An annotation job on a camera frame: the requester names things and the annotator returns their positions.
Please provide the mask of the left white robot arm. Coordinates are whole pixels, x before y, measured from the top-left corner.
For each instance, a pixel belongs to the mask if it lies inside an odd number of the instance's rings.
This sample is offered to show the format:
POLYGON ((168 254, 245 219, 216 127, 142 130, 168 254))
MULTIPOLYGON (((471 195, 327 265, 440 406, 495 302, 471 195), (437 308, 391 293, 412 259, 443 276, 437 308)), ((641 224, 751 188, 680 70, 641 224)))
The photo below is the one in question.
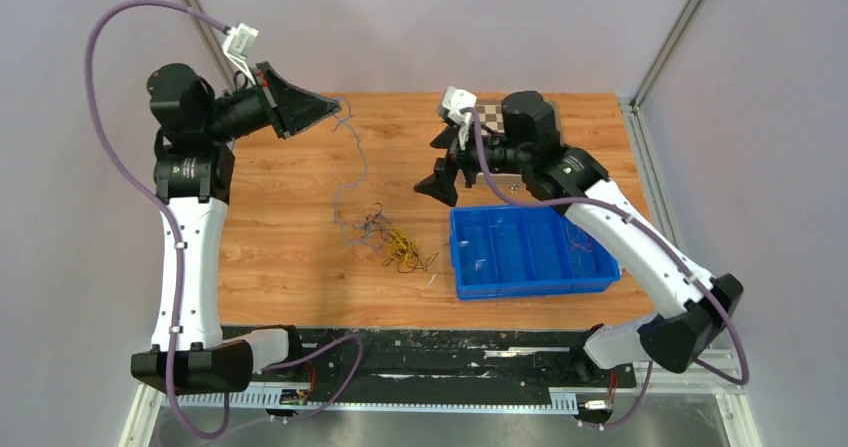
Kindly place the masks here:
POLYGON ((266 367, 293 381, 306 366, 305 353, 290 344, 291 326, 223 336, 218 271, 235 170, 232 143, 267 127, 291 138, 338 114, 341 105, 287 82, 266 62, 251 74, 244 87, 221 95, 181 63, 159 68, 147 82, 159 125, 153 197, 165 256, 156 326, 149 348, 132 356, 130 371, 163 393, 241 392, 266 367))

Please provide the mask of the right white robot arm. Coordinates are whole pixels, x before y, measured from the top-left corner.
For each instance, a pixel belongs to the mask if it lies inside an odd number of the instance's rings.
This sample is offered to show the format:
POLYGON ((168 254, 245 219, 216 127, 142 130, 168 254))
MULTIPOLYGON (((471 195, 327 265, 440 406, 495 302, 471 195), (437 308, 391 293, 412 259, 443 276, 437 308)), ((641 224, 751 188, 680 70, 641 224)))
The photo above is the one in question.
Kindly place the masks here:
POLYGON ((415 191, 448 206, 458 201, 456 179, 467 186, 483 180, 500 200, 518 200, 496 183, 504 170, 518 175, 528 209, 547 209, 586 232, 642 287, 653 305, 643 318, 592 329, 571 357, 571 370, 596 384, 612 368, 652 362, 682 373, 702 364, 703 351, 721 334, 737 355, 736 384, 749 377, 749 363, 733 321, 744 288, 732 274, 716 275, 683 253, 627 199, 609 171, 588 151, 564 143, 553 106, 534 90, 511 93, 500 104, 501 132, 487 132, 476 96, 448 87, 437 113, 444 130, 433 140, 442 151, 432 173, 415 191))

